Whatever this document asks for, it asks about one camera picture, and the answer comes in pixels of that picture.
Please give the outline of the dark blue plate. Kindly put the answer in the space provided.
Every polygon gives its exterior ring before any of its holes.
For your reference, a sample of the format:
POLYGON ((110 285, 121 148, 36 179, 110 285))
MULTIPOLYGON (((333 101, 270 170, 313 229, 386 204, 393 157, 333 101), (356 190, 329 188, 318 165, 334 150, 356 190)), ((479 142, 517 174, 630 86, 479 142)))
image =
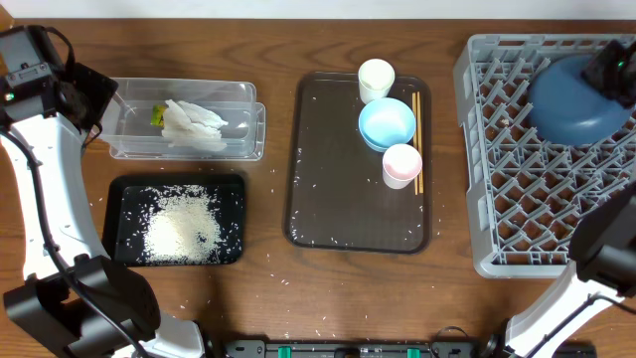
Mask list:
POLYGON ((562 58, 531 81, 530 124, 542 139, 553 144, 592 144, 626 124, 635 108, 635 69, 627 73, 623 98, 608 98, 582 76, 591 60, 591 55, 562 58))

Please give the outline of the yellow green snack wrapper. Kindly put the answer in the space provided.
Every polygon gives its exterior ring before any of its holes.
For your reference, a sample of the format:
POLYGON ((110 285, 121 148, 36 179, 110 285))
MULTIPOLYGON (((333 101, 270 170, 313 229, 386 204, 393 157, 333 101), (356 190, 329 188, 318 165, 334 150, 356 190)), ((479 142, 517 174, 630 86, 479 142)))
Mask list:
POLYGON ((167 110, 166 105, 156 104, 152 107, 151 121, 153 126, 164 127, 164 112, 167 110))

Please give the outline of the pile of white rice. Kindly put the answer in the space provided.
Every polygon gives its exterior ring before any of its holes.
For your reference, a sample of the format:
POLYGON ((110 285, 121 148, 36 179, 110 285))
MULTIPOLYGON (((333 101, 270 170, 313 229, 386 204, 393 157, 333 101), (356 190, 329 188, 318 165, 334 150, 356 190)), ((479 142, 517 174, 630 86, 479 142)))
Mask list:
POLYGON ((231 264, 242 254, 243 223, 239 185, 128 187, 113 258, 132 267, 231 264))

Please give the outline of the pink cup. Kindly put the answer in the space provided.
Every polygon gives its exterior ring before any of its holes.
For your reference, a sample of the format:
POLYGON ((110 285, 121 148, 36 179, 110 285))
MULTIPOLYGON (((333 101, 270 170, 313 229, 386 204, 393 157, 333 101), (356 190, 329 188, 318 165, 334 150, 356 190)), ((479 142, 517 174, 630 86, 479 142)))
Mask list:
POLYGON ((421 172, 422 158, 411 145, 396 144, 384 153, 382 165, 385 184, 403 189, 421 172))

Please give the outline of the light blue bowl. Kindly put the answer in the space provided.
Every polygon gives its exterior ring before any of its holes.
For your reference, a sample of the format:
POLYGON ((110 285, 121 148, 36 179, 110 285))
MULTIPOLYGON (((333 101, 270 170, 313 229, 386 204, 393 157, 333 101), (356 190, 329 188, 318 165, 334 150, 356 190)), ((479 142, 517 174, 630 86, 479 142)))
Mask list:
POLYGON ((383 97, 366 104, 358 119, 359 132, 373 150, 385 152, 409 143, 416 131, 412 109, 399 99, 383 97))

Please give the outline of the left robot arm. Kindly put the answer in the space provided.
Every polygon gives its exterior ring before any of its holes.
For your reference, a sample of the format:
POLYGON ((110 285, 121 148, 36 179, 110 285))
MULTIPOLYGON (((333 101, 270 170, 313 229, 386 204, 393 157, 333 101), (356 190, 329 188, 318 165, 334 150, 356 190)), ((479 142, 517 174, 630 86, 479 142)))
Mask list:
POLYGON ((162 312, 147 280, 110 259, 89 212, 81 153, 116 88, 81 64, 21 62, 2 78, 26 234, 24 283, 4 306, 58 357, 201 357, 198 325, 162 312))

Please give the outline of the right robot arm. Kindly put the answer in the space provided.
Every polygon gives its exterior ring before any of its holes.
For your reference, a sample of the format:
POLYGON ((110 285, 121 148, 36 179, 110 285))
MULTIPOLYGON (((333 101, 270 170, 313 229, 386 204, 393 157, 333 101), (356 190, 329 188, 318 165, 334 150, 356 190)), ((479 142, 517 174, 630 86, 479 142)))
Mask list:
POLYGON ((474 39, 463 126, 485 277, 549 277, 485 357, 572 354, 566 339, 635 294, 635 43, 474 39))

